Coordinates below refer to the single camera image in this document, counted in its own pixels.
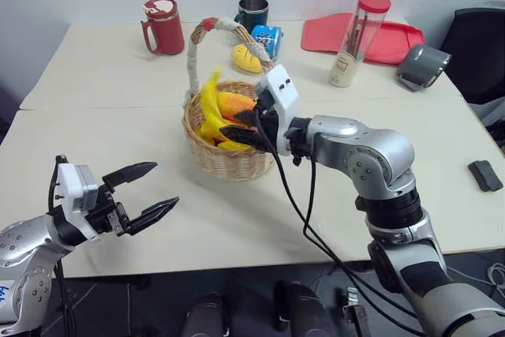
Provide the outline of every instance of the basket handle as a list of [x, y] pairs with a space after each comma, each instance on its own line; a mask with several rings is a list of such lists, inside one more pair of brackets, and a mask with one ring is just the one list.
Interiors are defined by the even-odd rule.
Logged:
[[189, 39], [187, 67], [191, 97], [195, 96], [200, 91], [200, 82], [198, 81], [198, 73], [196, 70], [196, 46], [202, 41], [202, 39], [204, 39], [207, 32], [210, 32], [212, 29], [234, 33], [240, 41], [247, 46], [251, 54], [258, 57], [264, 72], [267, 72], [274, 67], [274, 63], [268, 56], [263, 44], [257, 43], [241, 24], [229, 19], [209, 17], [196, 26]]

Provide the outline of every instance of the red tray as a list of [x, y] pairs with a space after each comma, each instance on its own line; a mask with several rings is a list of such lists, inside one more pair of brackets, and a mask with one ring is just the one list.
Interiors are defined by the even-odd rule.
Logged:
[[[336, 13], [319, 19], [307, 20], [301, 34], [301, 48], [306, 51], [339, 51], [352, 13]], [[423, 32], [410, 25], [384, 21], [365, 61], [398, 65], [410, 48], [425, 43]]]

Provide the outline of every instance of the toy fruit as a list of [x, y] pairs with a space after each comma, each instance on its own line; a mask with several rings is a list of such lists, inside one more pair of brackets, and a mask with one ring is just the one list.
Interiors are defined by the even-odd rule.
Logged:
[[231, 60], [240, 69], [249, 71], [251, 73], [261, 73], [260, 60], [254, 57], [246, 45], [243, 43], [237, 45], [232, 53]]
[[248, 149], [249, 146], [230, 141], [219, 131], [220, 128], [232, 124], [232, 122], [223, 118], [219, 112], [217, 83], [220, 75], [219, 71], [215, 71], [209, 82], [202, 88], [201, 102], [205, 121], [196, 131], [196, 135], [210, 145], [214, 145], [214, 139], [222, 141], [218, 146], [224, 150], [243, 151]]
[[230, 150], [235, 152], [243, 152], [244, 150], [251, 148], [249, 145], [241, 144], [240, 142], [235, 141], [223, 141], [222, 143], [218, 144], [218, 147], [223, 150]]
[[248, 96], [233, 92], [218, 92], [218, 108], [221, 115], [232, 122], [238, 122], [234, 115], [245, 110], [253, 110], [256, 102]]

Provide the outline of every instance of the blue can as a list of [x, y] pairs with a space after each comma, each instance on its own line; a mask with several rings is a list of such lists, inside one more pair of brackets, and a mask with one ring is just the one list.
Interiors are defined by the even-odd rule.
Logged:
[[268, 27], [267, 25], [257, 25], [251, 32], [255, 41], [263, 44], [271, 60], [275, 60], [279, 56], [283, 35], [280, 27]]

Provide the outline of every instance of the black cable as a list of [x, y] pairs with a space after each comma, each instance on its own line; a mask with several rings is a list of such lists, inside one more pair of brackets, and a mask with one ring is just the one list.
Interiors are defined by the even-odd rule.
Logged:
[[69, 299], [69, 294], [66, 290], [65, 276], [63, 275], [63, 265], [61, 260], [59, 260], [54, 267], [54, 276], [56, 276], [56, 281], [58, 283], [58, 288], [60, 291], [65, 336], [75, 337], [77, 333], [76, 318]]
[[[419, 331], [416, 331], [410, 327], [407, 327], [406, 325], [400, 323], [393, 317], [387, 315], [382, 309], [380, 309], [365, 293], [364, 291], [357, 285], [356, 280], [365, 285], [367, 288], [369, 288], [374, 294], [377, 296], [381, 297], [384, 301], [387, 301], [389, 304], [393, 305], [397, 309], [403, 311], [404, 313], [416, 317], [415, 313], [412, 311], [409, 311], [405, 307], [401, 306], [400, 304], [396, 303], [395, 301], [391, 300], [390, 298], [386, 297], [385, 295], [381, 294], [377, 289], [374, 287], [370, 286], [367, 282], [365, 282], [362, 278], [360, 278], [358, 275], [356, 275], [350, 268], [348, 268], [340, 259], [339, 257], [331, 250], [331, 248], [326, 244], [326, 242], [318, 235], [317, 232], [314, 231], [314, 229], [310, 226], [309, 221], [310, 217], [312, 215], [312, 206], [313, 206], [313, 197], [314, 197], [314, 192], [315, 192], [315, 184], [316, 184], [316, 161], [313, 157], [313, 155], [310, 155], [310, 160], [311, 160], [311, 166], [312, 166], [312, 177], [311, 177], [311, 188], [310, 188], [310, 196], [309, 196], [309, 207], [307, 210], [307, 217], [305, 218], [303, 214], [300, 211], [300, 208], [297, 206], [296, 201], [293, 198], [293, 195], [291, 194], [290, 187], [287, 183], [286, 180], [286, 174], [284, 173], [284, 169], [282, 167], [282, 162], [279, 158], [279, 154], [273, 144], [270, 142], [270, 139], [268, 138], [267, 134], [265, 133], [263, 126], [261, 125], [261, 120], [260, 120], [260, 109], [255, 108], [254, 110], [254, 122], [256, 124], [256, 127], [258, 128], [258, 132], [260, 135], [263, 137], [265, 144], [267, 145], [268, 150], [270, 153], [274, 156], [274, 160], [277, 164], [277, 167], [279, 169], [279, 173], [281, 176], [282, 184], [284, 185], [284, 189], [286, 190], [286, 194], [288, 198], [290, 199], [291, 204], [293, 205], [293, 208], [295, 212], [298, 214], [298, 217], [304, 222], [304, 228], [303, 228], [303, 234], [304, 236], [310, 240], [312, 244], [317, 246], [321, 251], [326, 253], [336, 264], [342, 267], [342, 270], [347, 274], [353, 285], [360, 291], [361, 295], [363, 298], [384, 318], [386, 318], [388, 321], [392, 322], [394, 325], [398, 326], [399, 328], [408, 331], [409, 333], [412, 333], [414, 335], [419, 335], [419, 336], [425, 336], [424, 333], [421, 333]], [[317, 239], [314, 240], [311, 238], [307, 230], [310, 230], [310, 232], [313, 234], [313, 236]]]
[[[315, 246], [317, 246], [321, 251], [326, 253], [336, 264], [338, 264], [340, 267], [342, 267], [342, 270], [347, 274], [347, 276], [352, 275], [358, 282], [360, 282], [363, 286], [367, 287], [369, 290], [371, 290], [375, 295], [386, 301], [387, 303], [393, 305], [395, 308], [401, 310], [402, 312], [406, 313], [409, 316], [417, 318], [416, 314], [407, 308], [403, 307], [396, 301], [391, 300], [388, 298], [386, 295], [382, 294], [380, 291], [375, 289], [373, 286], [365, 282], [360, 276], [358, 276], [356, 273], [354, 273], [344, 262], [342, 262], [339, 257], [330, 249], [330, 247], [326, 244], [326, 242], [318, 235], [317, 232], [314, 231], [314, 229], [310, 226], [309, 222], [306, 221], [306, 218], [304, 218], [303, 214], [300, 211], [300, 208], [297, 206], [296, 201], [293, 198], [293, 195], [291, 194], [290, 187], [287, 183], [286, 179], [286, 174], [284, 173], [284, 169], [282, 167], [282, 163], [279, 158], [279, 154], [277, 153], [277, 149], [273, 146], [273, 144], [270, 142], [270, 139], [267, 137], [267, 134], [264, 132], [263, 126], [261, 125], [261, 120], [260, 120], [260, 110], [256, 109], [254, 112], [254, 122], [257, 125], [258, 132], [260, 132], [261, 136], [265, 140], [265, 144], [267, 145], [268, 150], [272, 153], [274, 156], [274, 160], [277, 163], [277, 167], [279, 169], [279, 173], [281, 176], [281, 181], [282, 184], [284, 185], [284, 189], [286, 190], [286, 194], [290, 199], [291, 204], [293, 205], [293, 208], [295, 212], [298, 214], [298, 217], [301, 219], [301, 221], [304, 222], [304, 236]], [[312, 180], [311, 180], [311, 198], [313, 200], [313, 194], [316, 186], [316, 171], [315, 171], [315, 166], [316, 162], [314, 157], [311, 156], [311, 163], [312, 163]], [[310, 216], [312, 214], [312, 204], [309, 201], [309, 209], [307, 211], [307, 219], [310, 220]], [[313, 236], [317, 239], [315, 241], [312, 237], [310, 237], [307, 233], [307, 230], [310, 230], [310, 232], [313, 234]]]

